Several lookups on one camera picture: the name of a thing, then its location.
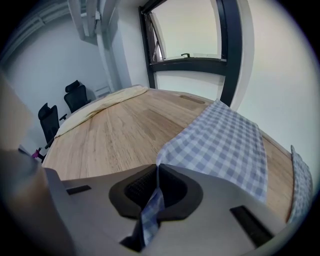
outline window frame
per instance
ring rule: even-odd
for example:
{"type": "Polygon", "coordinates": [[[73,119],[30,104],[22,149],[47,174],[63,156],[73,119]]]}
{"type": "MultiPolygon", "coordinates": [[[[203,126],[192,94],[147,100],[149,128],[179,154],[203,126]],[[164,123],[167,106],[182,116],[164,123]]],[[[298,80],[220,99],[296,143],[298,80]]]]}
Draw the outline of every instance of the window frame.
{"type": "Polygon", "coordinates": [[[152,63],[155,51],[154,32],[150,13],[153,9],[170,0],[149,0],[139,7],[141,35],[146,70],[150,88],[156,88],[154,72],[196,71],[225,76],[220,100],[231,105],[239,80],[242,59],[242,28],[236,0],[216,0],[221,28],[221,58],[186,57],[152,63]]]}

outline wood grain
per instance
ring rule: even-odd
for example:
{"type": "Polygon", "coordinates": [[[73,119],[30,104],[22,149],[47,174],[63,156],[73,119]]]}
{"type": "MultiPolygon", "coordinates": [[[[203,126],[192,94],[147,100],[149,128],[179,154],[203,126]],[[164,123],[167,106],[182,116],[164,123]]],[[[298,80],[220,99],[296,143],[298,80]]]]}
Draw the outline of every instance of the wood grain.
{"type": "MultiPolygon", "coordinates": [[[[113,105],[56,138],[43,166],[61,180],[87,178],[154,164],[163,145],[213,101],[189,93],[150,89],[113,105]]],[[[288,220],[293,197],[291,154],[263,133],[267,205],[288,220]]]]}

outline blue checkered towel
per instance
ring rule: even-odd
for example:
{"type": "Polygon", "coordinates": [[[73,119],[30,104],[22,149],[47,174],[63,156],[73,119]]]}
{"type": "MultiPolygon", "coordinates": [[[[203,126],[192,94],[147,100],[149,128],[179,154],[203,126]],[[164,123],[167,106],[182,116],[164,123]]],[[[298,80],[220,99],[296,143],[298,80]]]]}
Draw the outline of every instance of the blue checkered towel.
{"type": "MultiPolygon", "coordinates": [[[[266,201],[267,157],[260,130],[219,100],[163,146],[156,159],[156,165],[160,164],[226,179],[261,202],[266,201]]],[[[156,195],[141,215],[146,245],[158,230],[156,217],[163,207],[162,194],[156,195]]]]}
{"type": "Polygon", "coordinates": [[[294,189],[292,199],[292,210],[289,222],[299,220],[309,210],[312,203],[312,178],[308,165],[296,153],[291,145],[291,155],[293,164],[294,189]]]}

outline black office chair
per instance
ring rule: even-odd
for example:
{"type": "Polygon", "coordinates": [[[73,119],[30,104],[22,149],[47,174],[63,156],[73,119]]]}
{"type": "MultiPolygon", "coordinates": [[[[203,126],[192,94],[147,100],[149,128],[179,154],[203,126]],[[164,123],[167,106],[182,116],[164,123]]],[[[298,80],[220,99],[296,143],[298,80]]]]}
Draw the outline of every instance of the black office chair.
{"type": "Polygon", "coordinates": [[[91,100],[87,99],[86,87],[84,85],[80,85],[78,80],[66,86],[65,92],[67,94],[64,96],[64,100],[71,113],[91,102],[91,100]]]}
{"type": "Polygon", "coordinates": [[[66,115],[67,114],[58,120],[58,109],[56,105],[50,108],[48,107],[48,103],[46,103],[42,108],[40,108],[38,112],[38,118],[40,120],[47,143],[47,145],[44,147],[45,149],[49,148],[52,142],[54,142],[55,136],[60,128],[59,121],[62,119],[66,120],[66,115]]]}

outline window handle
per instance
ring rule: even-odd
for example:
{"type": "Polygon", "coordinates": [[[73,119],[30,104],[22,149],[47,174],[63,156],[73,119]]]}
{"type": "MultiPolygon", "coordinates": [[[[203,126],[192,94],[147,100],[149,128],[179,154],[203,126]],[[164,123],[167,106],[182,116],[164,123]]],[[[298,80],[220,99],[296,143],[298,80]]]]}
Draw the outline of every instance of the window handle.
{"type": "Polygon", "coordinates": [[[183,56],[183,55],[187,55],[188,58],[190,58],[190,53],[183,53],[183,54],[181,54],[181,56],[183,56]]]}

